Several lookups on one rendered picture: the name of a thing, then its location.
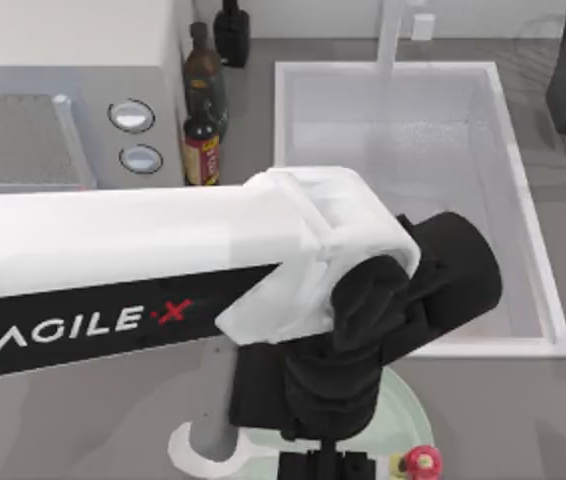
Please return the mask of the pale green glass plate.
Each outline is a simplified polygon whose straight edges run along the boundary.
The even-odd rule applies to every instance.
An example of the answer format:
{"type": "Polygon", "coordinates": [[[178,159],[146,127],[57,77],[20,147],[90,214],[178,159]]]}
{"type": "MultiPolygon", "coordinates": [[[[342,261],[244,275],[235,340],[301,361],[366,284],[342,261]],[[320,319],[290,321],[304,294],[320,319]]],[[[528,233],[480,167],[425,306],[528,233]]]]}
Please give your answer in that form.
{"type": "MultiPolygon", "coordinates": [[[[242,429],[259,446],[283,452],[305,453],[320,446],[316,440],[284,440],[278,432],[242,429]]],[[[390,457],[419,445],[434,445],[427,414],[411,388],[389,367],[382,374],[374,416],[356,436],[337,443],[341,452],[364,452],[376,463],[376,480],[390,480],[390,457]]],[[[278,457],[255,457],[228,480],[276,480],[278,457]]]]}

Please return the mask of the small red round object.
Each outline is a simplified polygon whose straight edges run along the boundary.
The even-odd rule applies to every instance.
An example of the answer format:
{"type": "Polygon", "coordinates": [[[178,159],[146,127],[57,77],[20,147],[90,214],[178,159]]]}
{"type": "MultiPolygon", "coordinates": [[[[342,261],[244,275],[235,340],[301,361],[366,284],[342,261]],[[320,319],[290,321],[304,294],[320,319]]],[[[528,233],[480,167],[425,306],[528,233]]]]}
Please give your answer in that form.
{"type": "Polygon", "coordinates": [[[441,468],[440,452],[431,445],[412,448],[399,462],[399,471],[412,480],[436,478],[441,473],[441,468]]]}

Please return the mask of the small red-labelled dark bottle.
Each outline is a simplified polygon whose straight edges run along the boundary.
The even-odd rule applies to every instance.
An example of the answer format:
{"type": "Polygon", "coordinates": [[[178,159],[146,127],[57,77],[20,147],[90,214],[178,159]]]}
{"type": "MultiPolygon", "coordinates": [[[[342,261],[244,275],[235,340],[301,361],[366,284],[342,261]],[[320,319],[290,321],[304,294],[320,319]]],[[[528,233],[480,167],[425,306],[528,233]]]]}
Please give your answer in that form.
{"type": "Polygon", "coordinates": [[[220,135],[207,111],[188,117],[183,127],[183,164],[188,185],[213,186],[220,178],[220,135]]]}

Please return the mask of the white sink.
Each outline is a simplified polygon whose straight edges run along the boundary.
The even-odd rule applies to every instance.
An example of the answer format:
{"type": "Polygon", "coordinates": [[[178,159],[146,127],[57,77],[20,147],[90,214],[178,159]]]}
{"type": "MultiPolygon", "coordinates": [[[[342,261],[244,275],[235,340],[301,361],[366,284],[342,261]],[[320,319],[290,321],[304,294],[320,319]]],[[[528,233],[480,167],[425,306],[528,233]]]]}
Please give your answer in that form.
{"type": "Polygon", "coordinates": [[[453,211],[488,239],[498,307],[421,358],[566,358],[566,319],[504,90],[491,62],[275,66],[274,162],[355,170],[396,214],[453,211]]]}

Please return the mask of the small microwave knob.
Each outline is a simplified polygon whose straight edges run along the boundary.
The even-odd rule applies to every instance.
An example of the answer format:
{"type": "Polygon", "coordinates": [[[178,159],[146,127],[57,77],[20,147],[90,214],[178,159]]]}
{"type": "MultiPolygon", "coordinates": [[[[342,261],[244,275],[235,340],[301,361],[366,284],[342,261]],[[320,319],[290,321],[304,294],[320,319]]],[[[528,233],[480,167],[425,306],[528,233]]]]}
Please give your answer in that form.
{"type": "Polygon", "coordinates": [[[163,166],[162,155],[153,147],[143,144],[122,149],[118,158],[126,170],[140,175],[154,174],[163,166]]]}

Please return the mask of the large microwave knob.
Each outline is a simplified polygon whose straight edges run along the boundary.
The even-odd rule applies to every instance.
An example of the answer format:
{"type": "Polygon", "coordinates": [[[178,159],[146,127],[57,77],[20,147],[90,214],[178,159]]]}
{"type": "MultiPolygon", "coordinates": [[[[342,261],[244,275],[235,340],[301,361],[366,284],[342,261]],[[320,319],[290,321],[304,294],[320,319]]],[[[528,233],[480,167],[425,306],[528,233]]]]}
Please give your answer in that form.
{"type": "Polygon", "coordinates": [[[155,113],[150,106],[136,99],[110,104],[107,115],[117,129],[130,134],[143,133],[155,122],[155,113]]]}

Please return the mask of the tall dark brown bottle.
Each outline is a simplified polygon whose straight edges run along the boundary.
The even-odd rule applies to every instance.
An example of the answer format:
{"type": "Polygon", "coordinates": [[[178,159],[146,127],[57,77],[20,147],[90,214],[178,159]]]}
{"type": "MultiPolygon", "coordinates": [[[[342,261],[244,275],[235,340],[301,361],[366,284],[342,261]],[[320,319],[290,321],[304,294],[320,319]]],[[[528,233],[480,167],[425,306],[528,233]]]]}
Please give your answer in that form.
{"type": "Polygon", "coordinates": [[[218,125],[223,140],[228,124],[228,103],[222,62],[217,52],[208,44],[208,27],[202,21],[189,26],[192,49],[185,61],[184,83],[188,110],[192,111],[204,102],[218,125]]]}

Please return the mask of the tall white tap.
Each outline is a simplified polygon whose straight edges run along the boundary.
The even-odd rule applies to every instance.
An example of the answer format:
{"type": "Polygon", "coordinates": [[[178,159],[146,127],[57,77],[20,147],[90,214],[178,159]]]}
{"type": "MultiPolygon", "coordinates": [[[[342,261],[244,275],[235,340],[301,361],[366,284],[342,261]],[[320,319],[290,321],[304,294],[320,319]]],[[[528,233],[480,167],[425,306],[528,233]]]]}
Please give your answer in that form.
{"type": "Polygon", "coordinates": [[[396,57],[406,0],[381,0],[380,24],[375,69],[379,76],[390,77],[396,57]]]}

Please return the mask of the black bottle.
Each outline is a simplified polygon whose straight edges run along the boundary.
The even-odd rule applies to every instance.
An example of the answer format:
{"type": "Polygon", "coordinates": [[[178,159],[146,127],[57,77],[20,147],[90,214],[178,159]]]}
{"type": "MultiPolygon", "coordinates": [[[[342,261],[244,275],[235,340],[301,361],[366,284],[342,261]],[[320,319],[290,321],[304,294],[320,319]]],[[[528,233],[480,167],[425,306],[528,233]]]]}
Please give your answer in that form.
{"type": "Polygon", "coordinates": [[[222,0],[222,8],[213,21],[215,47],[222,63],[231,68],[244,68],[251,43],[251,22],[238,0],[222,0]]]}

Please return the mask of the grey microwave door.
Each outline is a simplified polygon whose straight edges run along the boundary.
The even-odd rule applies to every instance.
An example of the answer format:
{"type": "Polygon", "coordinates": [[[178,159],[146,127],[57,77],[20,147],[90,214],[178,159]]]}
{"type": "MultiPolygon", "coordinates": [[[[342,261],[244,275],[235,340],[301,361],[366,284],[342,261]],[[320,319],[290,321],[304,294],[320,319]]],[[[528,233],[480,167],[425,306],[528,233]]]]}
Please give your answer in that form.
{"type": "Polygon", "coordinates": [[[0,95],[0,193],[93,190],[65,95],[0,95]]]}

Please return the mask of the pale microwave oven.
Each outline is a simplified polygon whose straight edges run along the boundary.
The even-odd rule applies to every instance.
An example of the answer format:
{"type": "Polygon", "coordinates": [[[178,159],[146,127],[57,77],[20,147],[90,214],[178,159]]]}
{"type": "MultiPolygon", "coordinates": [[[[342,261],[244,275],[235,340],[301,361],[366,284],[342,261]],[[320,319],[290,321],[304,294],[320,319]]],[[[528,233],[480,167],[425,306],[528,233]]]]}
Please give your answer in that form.
{"type": "Polygon", "coordinates": [[[182,64],[191,0],[0,0],[0,95],[65,95],[95,189],[183,185],[182,64]],[[155,113],[140,134],[117,129],[110,104],[140,100],[155,113]],[[148,145],[163,157],[151,175],[126,170],[119,152],[148,145]]]}

